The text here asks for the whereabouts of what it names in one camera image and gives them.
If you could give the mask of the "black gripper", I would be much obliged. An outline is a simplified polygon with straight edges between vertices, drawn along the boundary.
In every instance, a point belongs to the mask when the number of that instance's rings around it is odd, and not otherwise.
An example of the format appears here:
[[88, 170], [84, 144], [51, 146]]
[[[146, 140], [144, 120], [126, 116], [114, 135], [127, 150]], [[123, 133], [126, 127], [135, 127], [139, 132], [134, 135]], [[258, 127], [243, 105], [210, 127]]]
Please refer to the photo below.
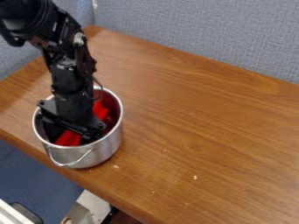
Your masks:
[[80, 145], [91, 144], [104, 135], [107, 125], [92, 112], [94, 79], [83, 77], [75, 66], [51, 66], [51, 100], [40, 100], [39, 119], [54, 144], [64, 130], [80, 134]]

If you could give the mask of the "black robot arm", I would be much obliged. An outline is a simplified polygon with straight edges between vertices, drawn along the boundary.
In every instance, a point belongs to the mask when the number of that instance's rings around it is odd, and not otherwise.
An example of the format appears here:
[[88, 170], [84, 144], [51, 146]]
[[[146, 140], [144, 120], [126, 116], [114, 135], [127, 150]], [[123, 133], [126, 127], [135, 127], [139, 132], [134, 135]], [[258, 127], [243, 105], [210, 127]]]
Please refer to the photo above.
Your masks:
[[94, 113], [98, 69], [80, 23], [52, 0], [0, 0], [0, 35], [10, 46], [42, 51], [52, 98], [38, 107], [50, 141], [63, 143], [70, 133], [80, 144], [98, 140], [107, 125]]

